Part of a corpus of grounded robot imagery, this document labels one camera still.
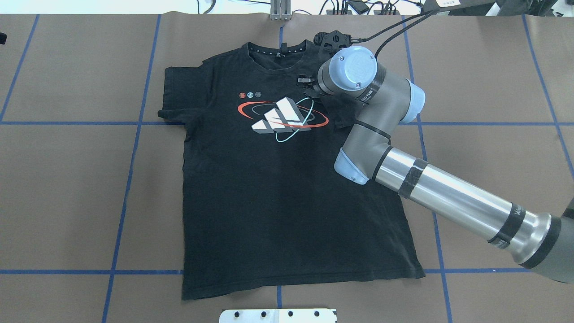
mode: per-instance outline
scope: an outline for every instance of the light blue joint cover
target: light blue joint cover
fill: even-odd
[[[361,172],[355,164],[347,157],[347,154],[341,150],[335,160],[335,171],[342,177],[361,185],[365,185],[369,178]]]
[[[425,91],[414,85],[410,80],[407,81],[409,81],[410,85],[410,104],[409,110],[406,112],[405,117],[399,122],[400,124],[407,124],[413,121],[417,117],[417,114],[421,113],[426,100]]]
[[[329,63],[329,76],[345,91],[362,90],[377,74],[377,59],[363,46],[351,46],[338,51]]]

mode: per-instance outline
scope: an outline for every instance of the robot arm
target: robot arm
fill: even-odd
[[[358,184],[372,179],[509,251],[520,266],[574,283],[574,199],[562,217],[534,214],[392,147],[393,130],[416,118],[425,95],[364,47],[344,48],[326,61],[316,90],[367,105],[337,157],[339,174]]]

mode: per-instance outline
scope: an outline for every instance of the wire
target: wire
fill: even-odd
[[[398,1],[409,2],[409,3],[412,3],[412,4],[416,5],[417,7],[422,7],[422,2],[421,2],[421,1],[418,1],[418,2],[411,1],[411,0],[398,0]]]
[[[406,32],[407,30],[409,30],[410,28],[416,26],[417,24],[423,22],[423,20],[427,19],[428,17],[436,14],[437,12],[439,12],[438,9],[434,9],[432,11],[429,11],[427,13],[425,13],[423,18],[420,18],[419,20],[412,22],[410,25],[407,25],[406,27],[404,27],[403,29],[399,30],[398,32],[394,33],[392,36],[390,36],[387,40],[385,40],[384,43],[381,44],[381,46],[379,46],[379,49],[377,49],[377,52],[375,53],[375,58],[377,58],[379,56],[379,53],[381,52],[381,50],[383,49],[383,47],[388,44],[390,41],[392,41],[393,39],[395,39],[395,37],[399,36],[400,34]]]
[[[329,2],[329,0],[325,0],[325,2],[323,2],[323,6],[321,6],[321,10],[319,10],[319,14],[321,14],[323,12],[323,8],[325,8],[325,5],[327,4],[327,2]]]
[[[310,13],[310,12],[308,12],[308,11],[305,11],[305,10],[303,10],[303,9],[294,10],[293,13],[295,13],[295,12],[297,12],[297,11],[302,11],[302,12],[304,12],[304,13],[306,13],[306,14],[313,15],[312,13]]]
[[[391,9],[391,2],[388,1],[387,4],[385,5],[385,8],[383,10],[381,10],[381,12],[379,12],[379,15],[381,14],[387,14],[387,12],[389,12],[389,10]]]
[[[397,4],[399,1],[400,1],[400,0],[396,0],[396,1],[395,1],[395,3],[393,3],[393,8],[394,8],[394,10],[393,10],[393,14],[397,14],[397,7],[396,7],[396,4]]]
[[[361,1],[361,0],[346,0],[347,2],[360,2],[360,3],[366,3],[368,5],[373,5],[375,4],[377,1],[375,2],[370,2],[370,1]]]
[[[414,15],[414,16],[410,16],[409,18],[403,19],[403,20],[397,22],[396,24],[392,24],[392,25],[388,26],[387,28],[384,28],[383,30],[381,30],[380,32],[378,32],[378,33],[372,35],[371,37],[362,38],[359,43],[364,43],[365,41],[369,41],[369,40],[371,40],[371,39],[373,39],[373,38],[379,36],[380,34],[386,32],[386,31],[388,31],[388,30],[390,30],[390,29],[393,29],[393,28],[395,28],[395,27],[398,26],[398,25],[401,25],[403,22],[407,22],[407,21],[409,21],[409,20],[412,20],[412,19],[415,19],[415,18],[418,18],[418,17],[422,17],[422,16],[424,16],[424,15],[426,15],[426,14],[428,14],[428,13],[420,13],[420,14],[416,14],[416,15]]]
[[[380,4],[381,5],[381,11],[383,10],[383,6],[385,5],[382,1],[377,1],[374,2],[371,7],[369,8],[369,10],[367,11],[367,14],[369,14],[371,12],[371,9],[376,5],[376,4]]]
[[[215,1],[217,0],[211,0],[211,6],[207,8],[207,10],[203,12],[203,14],[208,14],[211,12],[211,10],[213,10],[213,8],[215,7]]]

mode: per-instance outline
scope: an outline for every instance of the t-shirt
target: t-shirt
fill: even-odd
[[[333,168],[356,101],[305,99],[297,79],[325,61],[312,42],[278,51],[246,43],[165,70],[158,115],[187,131],[182,299],[423,277],[400,197]]]

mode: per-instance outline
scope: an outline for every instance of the t-shirt hem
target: t-shirt hem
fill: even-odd
[[[186,289],[183,287],[181,299],[183,301],[192,299],[202,299],[226,295],[240,290],[256,289],[262,286],[276,285],[296,285],[296,284],[318,284],[318,283],[338,283],[338,282],[369,282],[376,279],[398,279],[398,278],[423,278],[425,272],[422,267],[406,268],[395,270],[380,270],[366,272],[344,272],[335,274],[311,274],[297,276],[274,276],[260,279],[253,279],[243,282],[234,282],[208,287],[195,287]]]

